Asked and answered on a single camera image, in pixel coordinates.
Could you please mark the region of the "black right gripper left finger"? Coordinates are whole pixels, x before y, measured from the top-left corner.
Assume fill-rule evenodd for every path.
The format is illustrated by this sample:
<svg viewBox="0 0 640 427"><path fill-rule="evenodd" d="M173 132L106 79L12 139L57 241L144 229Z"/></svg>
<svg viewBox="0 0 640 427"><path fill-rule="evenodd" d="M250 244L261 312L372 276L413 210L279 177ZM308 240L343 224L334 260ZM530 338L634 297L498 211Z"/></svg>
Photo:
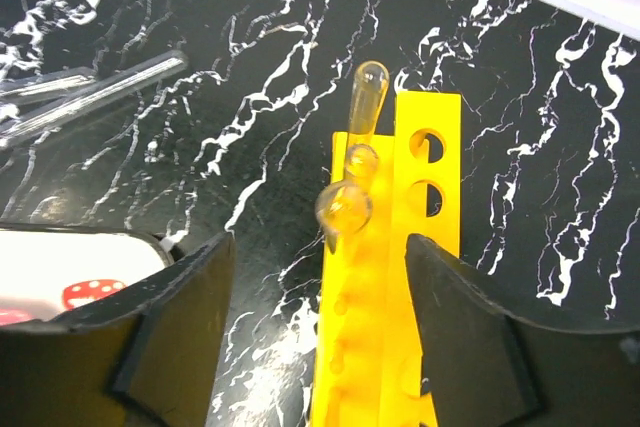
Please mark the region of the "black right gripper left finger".
<svg viewBox="0 0 640 427"><path fill-rule="evenodd" d="M218 234L115 294L2 327L2 425L205 425L235 260Z"/></svg>

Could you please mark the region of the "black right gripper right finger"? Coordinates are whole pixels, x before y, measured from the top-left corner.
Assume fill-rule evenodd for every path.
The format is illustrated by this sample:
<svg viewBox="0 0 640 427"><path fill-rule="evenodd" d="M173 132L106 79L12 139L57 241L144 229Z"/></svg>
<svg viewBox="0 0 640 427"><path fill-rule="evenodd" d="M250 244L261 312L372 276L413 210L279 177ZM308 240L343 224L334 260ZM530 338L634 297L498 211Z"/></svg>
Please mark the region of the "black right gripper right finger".
<svg viewBox="0 0 640 427"><path fill-rule="evenodd" d="M419 234L405 263L438 425L638 425L638 315L521 297Z"/></svg>

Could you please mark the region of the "yellow test tube rack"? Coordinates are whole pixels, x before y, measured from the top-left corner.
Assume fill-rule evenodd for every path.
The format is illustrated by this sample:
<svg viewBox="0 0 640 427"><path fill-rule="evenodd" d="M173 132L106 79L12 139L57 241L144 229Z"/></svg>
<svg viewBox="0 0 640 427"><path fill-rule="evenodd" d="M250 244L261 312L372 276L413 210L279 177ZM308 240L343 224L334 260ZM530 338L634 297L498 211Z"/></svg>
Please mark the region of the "yellow test tube rack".
<svg viewBox="0 0 640 427"><path fill-rule="evenodd" d="M324 254L310 423L434 426L405 265L407 238L460 253L461 97L401 91L376 135L371 220Z"/></svg>

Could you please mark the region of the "clear glass test tube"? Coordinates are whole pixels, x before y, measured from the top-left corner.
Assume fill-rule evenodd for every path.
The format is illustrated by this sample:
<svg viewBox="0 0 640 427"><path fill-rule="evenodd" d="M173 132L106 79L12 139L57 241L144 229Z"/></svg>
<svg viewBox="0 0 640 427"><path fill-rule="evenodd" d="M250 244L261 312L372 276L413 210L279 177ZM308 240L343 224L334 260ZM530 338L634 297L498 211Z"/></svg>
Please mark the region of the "clear glass test tube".
<svg viewBox="0 0 640 427"><path fill-rule="evenodd" d="M84 88L96 80L96 72L88 67L4 80L1 82L1 103L20 106L54 100Z"/></svg>
<svg viewBox="0 0 640 427"><path fill-rule="evenodd" d="M344 177L353 182L370 181L377 172L378 164L379 157L370 145L351 145L346 151Z"/></svg>
<svg viewBox="0 0 640 427"><path fill-rule="evenodd" d="M377 61L361 64L353 79L349 143L367 144L374 134L390 84L387 68Z"/></svg>
<svg viewBox="0 0 640 427"><path fill-rule="evenodd" d="M336 252L341 237L362 230L372 211L370 196L352 181L341 180L324 188L316 200L315 215L329 251Z"/></svg>
<svg viewBox="0 0 640 427"><path fill-rule="evenodd" d="M188 58L172 50L139 63L103 80L89 83L53 100L8 127L1 128L1 149L6 150L61 127L99 108L119 101L160 80L186 69Z"/></svg>

